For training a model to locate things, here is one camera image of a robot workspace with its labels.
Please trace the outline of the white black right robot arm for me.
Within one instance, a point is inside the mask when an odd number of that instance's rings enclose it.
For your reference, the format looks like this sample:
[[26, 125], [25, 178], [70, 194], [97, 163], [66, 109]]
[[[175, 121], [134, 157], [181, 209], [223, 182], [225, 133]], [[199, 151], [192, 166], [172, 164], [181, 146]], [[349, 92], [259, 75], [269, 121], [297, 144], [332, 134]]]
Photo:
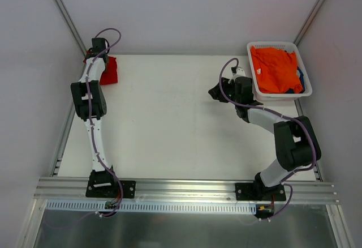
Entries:
[[321, 158], [321, 148], [308, 117], [292, 118], [265, 108], [254, 99], [252, 87], [251, 78], [222, 77], [208, 94], [219, 102], [234, 104], [238, 117], [244, 122], [260, 126], [274, 135], [276, 158], [257, 173], [253, 181], [252, 195], [266, 200], [294, 173], [313, 169]]

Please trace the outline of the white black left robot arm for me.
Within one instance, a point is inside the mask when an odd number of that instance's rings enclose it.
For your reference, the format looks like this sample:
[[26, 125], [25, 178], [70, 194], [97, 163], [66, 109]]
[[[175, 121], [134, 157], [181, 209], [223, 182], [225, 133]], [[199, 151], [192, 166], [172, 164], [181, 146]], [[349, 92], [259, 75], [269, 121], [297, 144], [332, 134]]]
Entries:
[[109, 43], [105, 38], [92, 39], [92, 47], [85, 57], [85, 70], [78, 82], [71, 84], [75, 112], [84, 122], [92, 153], [92, 171], [88, 189], [98, 189], [104, 196], [112, 197], [118, 191], [114, 180], [113, 166], [107, 161], [102, 137], [102, 118], [107, 113], [107, 105], [100, 80], [109, 62]]

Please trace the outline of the red polo shirt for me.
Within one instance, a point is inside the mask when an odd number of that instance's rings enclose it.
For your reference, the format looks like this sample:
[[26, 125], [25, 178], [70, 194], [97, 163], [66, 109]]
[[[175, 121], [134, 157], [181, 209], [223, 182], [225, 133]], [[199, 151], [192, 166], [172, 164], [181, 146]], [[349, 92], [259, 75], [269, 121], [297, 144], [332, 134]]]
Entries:
[[93, 53], [92, 49], [87, 50], [83, 60], [86, 67], [79, 81], [85, 83], [88, 77], [89, 81], [98, 80], [100, 85], [116, 84], [118, 82], [116, 58], [104, 54], [93, 62], [96, 55], [97, 53]]

